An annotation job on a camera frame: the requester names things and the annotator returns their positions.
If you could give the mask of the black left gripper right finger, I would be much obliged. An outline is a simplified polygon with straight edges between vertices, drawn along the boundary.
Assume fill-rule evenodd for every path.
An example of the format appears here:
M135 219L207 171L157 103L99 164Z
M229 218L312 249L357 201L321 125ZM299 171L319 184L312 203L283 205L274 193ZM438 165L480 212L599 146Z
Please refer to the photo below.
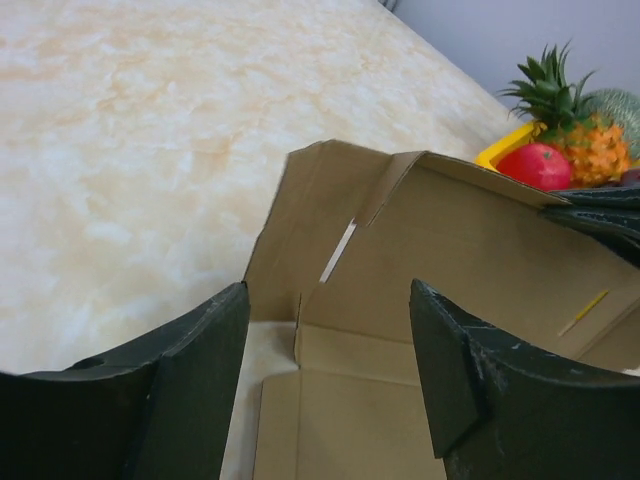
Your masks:
M432 448L449 479L636 479L639 380L534 346L411 283Z

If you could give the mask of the brown cardboard box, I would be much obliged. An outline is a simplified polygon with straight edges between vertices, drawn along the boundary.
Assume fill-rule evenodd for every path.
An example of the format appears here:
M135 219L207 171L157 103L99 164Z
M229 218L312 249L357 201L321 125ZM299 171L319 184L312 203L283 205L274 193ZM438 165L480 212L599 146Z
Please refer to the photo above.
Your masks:
M296 325L258 479L635 479L639 189L429 151L292 152L245 276Z

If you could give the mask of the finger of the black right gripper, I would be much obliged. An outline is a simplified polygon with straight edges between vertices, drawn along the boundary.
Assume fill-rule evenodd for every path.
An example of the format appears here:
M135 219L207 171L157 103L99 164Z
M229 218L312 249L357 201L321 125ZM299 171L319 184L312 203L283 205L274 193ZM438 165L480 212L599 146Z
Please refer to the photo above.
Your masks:
M639 188L602 187L557 191L567 205L545 206L539 215L585 234L639 267Z

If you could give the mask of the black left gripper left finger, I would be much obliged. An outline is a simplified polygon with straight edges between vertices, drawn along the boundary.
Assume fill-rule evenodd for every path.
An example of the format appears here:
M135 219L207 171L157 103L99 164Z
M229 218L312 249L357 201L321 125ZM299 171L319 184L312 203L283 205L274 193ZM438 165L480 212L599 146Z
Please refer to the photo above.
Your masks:
M61 371L1 377L5 479L216 479L248 333L247 286Z

